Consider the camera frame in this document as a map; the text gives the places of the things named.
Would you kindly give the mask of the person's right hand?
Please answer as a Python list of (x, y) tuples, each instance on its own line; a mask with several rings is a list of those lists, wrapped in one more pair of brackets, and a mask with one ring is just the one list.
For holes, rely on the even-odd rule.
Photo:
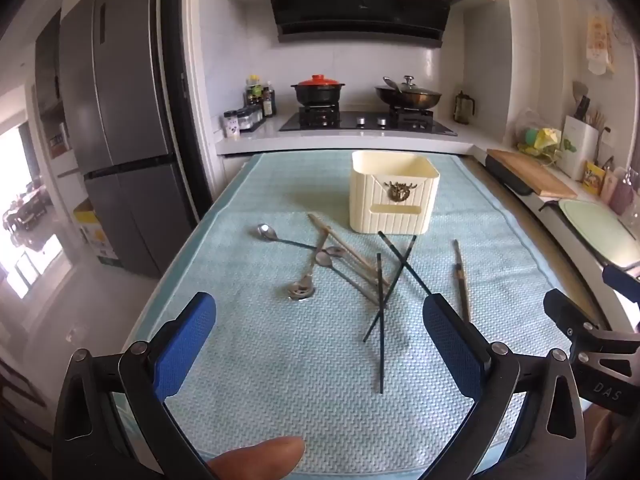
[(584, 411), (587, 465), (591, 469), (602, 460), (624, 432), (629, 419), (591, 404)]

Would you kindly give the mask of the person's left hand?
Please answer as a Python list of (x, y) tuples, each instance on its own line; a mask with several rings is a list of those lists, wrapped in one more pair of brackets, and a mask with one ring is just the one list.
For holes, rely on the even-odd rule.
[(280, 480), (290, 474), (303, 458), (301, 437), (280, 437), (221, 454), (207, 462), (222, 480)]

